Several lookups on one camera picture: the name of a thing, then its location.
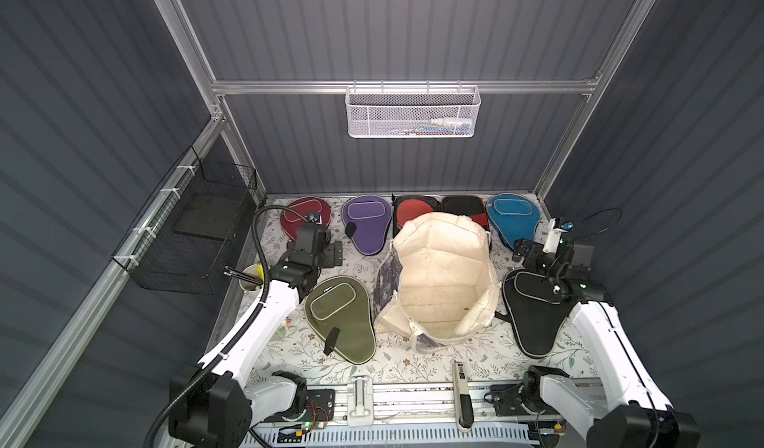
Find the white vented floor panel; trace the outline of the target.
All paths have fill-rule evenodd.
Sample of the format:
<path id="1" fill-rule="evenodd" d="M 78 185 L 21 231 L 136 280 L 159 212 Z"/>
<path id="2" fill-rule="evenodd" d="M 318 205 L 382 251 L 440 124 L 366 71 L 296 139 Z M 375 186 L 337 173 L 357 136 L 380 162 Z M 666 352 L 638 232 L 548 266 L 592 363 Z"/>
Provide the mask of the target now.
<path id="1" fill-rule="evenodd" d="M 332 425 L 298 438 L 290 438 L 276 426 L 260 426 L 257 437 L 248 434 L 243 445 L 258 447 L 264 441 L 271 447 L 403 447 L 403 446 L 475 446 L 478 444 L 538 447 L 522 424 L 481 422 L 472 430 L 461 432 L 447 423 L 379 424 L 362 428 Z"/>

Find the red ping pong paddle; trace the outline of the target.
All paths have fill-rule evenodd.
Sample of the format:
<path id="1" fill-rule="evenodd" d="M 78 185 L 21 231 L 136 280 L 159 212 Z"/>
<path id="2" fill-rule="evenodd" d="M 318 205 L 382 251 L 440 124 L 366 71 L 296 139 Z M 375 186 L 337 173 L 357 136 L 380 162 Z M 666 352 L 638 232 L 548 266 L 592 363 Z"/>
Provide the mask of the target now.
<path id="1" fill-rule="evenodd" d="M 427 195 L 401 195 L 393 199 L 393 236 L 397 236 L 406 222 L 441 210 L 441 203 Z"/>

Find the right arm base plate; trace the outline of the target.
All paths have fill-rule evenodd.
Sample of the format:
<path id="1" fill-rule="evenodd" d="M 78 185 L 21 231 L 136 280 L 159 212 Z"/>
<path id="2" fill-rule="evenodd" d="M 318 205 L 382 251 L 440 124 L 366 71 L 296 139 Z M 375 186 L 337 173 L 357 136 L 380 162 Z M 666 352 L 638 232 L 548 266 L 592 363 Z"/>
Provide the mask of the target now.
<path id="1" fill-rule="evenodd" d="M 493 384 L 483 395 L 497 416 L 537 415 L 531 391 L 524 384 Z"/>

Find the maroon red paddle case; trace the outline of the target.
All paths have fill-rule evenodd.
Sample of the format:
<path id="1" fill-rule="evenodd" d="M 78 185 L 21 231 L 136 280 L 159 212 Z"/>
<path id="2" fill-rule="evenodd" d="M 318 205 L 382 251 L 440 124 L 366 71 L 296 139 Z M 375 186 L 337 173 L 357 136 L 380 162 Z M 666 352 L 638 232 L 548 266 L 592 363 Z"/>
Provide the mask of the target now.
<path id="1" fill-rule="evenodd" d="M 288 204 L 290 210 L 283 211 L 280 216 L 280 225 L 290 241 L 296 240 L 296 233 L 306 222 L 306 216 L 311 211 L 319 211 L 322 215 L 322 225 L 330 226 L 331 207 L 325 199 L 320 197 L 303 197 Z"/>

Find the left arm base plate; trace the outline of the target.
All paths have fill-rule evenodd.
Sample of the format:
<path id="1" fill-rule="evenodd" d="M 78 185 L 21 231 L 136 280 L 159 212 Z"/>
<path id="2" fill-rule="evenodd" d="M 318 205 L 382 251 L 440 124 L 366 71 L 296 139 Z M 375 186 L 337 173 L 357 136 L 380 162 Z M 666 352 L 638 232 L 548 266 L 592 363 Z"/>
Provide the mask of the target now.
<path id="1" fill-rule="evenodd" d="M 335 390 L 308 390 L 303 408 L 295 413 L 276 414 L 274 419 L 279 422 L 332 421 L 335 399 Z"/>

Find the cup with yellow item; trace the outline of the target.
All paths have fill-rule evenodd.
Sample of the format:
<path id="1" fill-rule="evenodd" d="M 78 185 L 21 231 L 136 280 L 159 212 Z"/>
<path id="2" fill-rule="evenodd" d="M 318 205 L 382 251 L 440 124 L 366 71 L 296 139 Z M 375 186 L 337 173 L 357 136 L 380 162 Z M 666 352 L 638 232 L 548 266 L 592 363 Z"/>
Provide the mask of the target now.
<path id="1" fill-rule="evenodd" d="M 260 263 L 252 264 L 241 271 L 240 287 L 246 291 L 261 290 L 264 285 L 264 269 Z"/>

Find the black paddle case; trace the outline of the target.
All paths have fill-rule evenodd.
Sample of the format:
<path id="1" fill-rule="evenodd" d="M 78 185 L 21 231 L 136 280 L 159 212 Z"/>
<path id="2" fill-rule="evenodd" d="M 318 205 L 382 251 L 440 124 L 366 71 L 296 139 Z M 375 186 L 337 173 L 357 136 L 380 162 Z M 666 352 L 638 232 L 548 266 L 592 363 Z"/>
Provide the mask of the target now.
<path id="1" fill-rule="evenodd" d="M 515 342 L 529 358 L 545 358 L 554 348 L 557 334 L 575 302 L 543 275 L 515 269 L 501 286 L 505 312 L 495 318 L 511 324 Z"/>

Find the purple pouch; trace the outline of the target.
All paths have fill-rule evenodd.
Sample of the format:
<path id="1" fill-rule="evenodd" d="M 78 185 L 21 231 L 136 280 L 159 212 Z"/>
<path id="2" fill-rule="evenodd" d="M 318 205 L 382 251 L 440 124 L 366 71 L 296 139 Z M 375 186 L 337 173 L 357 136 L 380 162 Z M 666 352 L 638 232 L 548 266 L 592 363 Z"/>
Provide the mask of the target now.
<path id="1" fill-rule="evenodd" d="M 392 217 L 391 203 L 379 195 L 354 197 L 341 211 L 345 235 L 364 256 L 373 256 L 382 251 Z"/>

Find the red black ping pong set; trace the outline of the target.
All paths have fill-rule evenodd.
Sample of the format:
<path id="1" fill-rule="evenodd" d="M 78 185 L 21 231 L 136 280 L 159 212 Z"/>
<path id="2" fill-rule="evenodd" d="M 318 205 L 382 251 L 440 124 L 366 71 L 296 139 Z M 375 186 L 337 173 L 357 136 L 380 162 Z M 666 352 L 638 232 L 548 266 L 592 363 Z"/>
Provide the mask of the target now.
<path id="1" fill-rule="evenodd" d="M 490 231 L 489 215 L 485 202 L 475 195 L 447 195 L 441 203 L 441 210 L 454 215 L 468 216 L 481 225 L 485 231 Z"/>

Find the black white handheld device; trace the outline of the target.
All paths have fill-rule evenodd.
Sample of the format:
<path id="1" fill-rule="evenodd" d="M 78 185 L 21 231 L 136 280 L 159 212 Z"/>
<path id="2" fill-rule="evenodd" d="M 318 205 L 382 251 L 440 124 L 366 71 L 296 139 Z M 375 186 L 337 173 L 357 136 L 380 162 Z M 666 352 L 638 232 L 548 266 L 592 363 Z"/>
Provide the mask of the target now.
<path id="1" fill-rule="evenodd" d="M 459 360 L 455 360 L 453 363 L 453 384 L 457 428 L 461 432 L 469 432 L 474 426 L 475 414 L 466 366 Z"/>

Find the white bracket on rail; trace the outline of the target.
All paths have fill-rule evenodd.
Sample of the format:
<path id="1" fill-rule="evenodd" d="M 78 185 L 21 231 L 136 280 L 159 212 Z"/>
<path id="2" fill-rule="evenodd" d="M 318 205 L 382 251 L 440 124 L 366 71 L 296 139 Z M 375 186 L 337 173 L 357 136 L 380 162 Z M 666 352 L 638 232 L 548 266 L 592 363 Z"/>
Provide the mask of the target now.
<path id="1" fill-rule="evenodd" d="M 356 376 L 347 387 L 346 421 L 350 427 L 364 427 L 373 424 L 374 401 L 373 380 L 370 376 Z"/>

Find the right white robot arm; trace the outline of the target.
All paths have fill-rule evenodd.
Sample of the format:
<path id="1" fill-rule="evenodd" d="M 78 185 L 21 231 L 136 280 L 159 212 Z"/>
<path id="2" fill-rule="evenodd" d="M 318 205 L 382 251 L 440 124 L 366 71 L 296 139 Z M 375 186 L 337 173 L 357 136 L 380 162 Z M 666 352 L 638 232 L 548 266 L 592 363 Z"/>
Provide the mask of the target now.
<path id="1" fill-rule="evenodd" d="M 700 428 L 674 408 L 641 362 L 605 287 L 581 278 L 572 249 L 551 256 L 541 244 L 519 239 L 503 279 L 501 297 L 521 352 L 542 360 L 550 355 L 564 323 L 581 336 L 604 390 L 596 400 L 565 370 L 533 366 L 523 377 L 520 398 L 534 414 L 552 409 L 589 447 L 696 447 Z"/>

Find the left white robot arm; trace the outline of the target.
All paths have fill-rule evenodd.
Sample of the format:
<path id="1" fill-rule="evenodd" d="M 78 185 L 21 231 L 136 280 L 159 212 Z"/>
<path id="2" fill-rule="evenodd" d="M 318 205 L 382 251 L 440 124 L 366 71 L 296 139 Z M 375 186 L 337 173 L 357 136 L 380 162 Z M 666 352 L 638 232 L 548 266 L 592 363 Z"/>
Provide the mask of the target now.
<path id="1" fill-rule="evenodd" d="M 195 447 L 238 447 L 254 425 L 274 415 L 299 418 L 306 409 L 306 381 L 276 372 L 252 388 L 249 374 L 287 316 L 316 287 L 320 270 L 340 265 L 339 241 L 324 225 L 298 228 L 292 249 L 266 272 L 261 298 L 213 350 L 199 360 L 188 384 L 173 382 L 159 426 Z"/>

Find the cream canvas tote bag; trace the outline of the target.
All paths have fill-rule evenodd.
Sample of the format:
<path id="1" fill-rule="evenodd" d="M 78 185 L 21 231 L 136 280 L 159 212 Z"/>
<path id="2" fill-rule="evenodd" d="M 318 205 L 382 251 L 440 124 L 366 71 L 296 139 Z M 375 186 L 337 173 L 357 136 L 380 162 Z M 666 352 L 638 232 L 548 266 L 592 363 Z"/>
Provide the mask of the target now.
<path id="1" fill-rule="evenodd" d="M 430 212 L 406 222 L 377 270 L 371 312 L 377 330 L 431 353 L 489 328 L 501 282 L 489 233 L 471 217 Z"/>

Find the olive green paddle case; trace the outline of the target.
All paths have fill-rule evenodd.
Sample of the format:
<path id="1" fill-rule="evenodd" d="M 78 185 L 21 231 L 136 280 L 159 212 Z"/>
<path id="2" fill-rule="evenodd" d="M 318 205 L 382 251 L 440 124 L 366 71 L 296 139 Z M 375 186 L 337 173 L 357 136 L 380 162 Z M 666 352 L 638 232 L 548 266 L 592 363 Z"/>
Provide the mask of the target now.
<path id="1" fill-rule="evenodd" d="M 324 342 L 325 356 L 338 355 L 350 364 L 366 364 L 376 352 L 369 294 L 356 279 L 336 276 L 310 291 L 304 300 L 310 328 Z"/>

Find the blue paddle case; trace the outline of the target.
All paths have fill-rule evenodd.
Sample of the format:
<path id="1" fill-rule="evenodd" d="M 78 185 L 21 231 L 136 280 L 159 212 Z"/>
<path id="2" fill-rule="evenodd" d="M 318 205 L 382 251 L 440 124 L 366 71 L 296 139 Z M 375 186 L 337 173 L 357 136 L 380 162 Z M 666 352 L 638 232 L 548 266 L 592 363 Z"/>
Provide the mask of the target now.
<path id="1" fill-rule="evenodd" d="M 519 239 L 534 239 L 540 210 L 526 197 L 496 195 L 487 203 L 487 216 L 491 227 L 499 233 L 501 243 L 513 251 Z"/>

